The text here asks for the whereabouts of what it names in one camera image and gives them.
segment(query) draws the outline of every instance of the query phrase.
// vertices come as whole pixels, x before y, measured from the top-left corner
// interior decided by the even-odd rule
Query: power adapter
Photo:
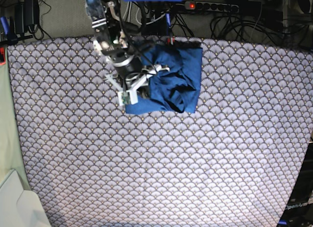
[[[24,0],[25,7],[25,26],[39,25],[39,4],[38,0]]]

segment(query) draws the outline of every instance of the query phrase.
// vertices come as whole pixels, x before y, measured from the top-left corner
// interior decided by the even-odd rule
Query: scalloped pattern fabric
[[[195,114],[125,114],[90,37],[8,48],[27,177],[53,227],[277,225],[313,130],[312,55],[176,39],[203,48]]]

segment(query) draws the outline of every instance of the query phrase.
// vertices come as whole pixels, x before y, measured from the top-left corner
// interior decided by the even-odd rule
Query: blue cloth
[[[168,65],[171,71],[161,71],[150,78],[151,99],[139,97],[137,104],[126,106],[126,113],[194,113],[201,89],[202,48],[157,45],[145,53],[145,56],[154,64]],[[144,58],[141,60],[144,65],[149,65]]]

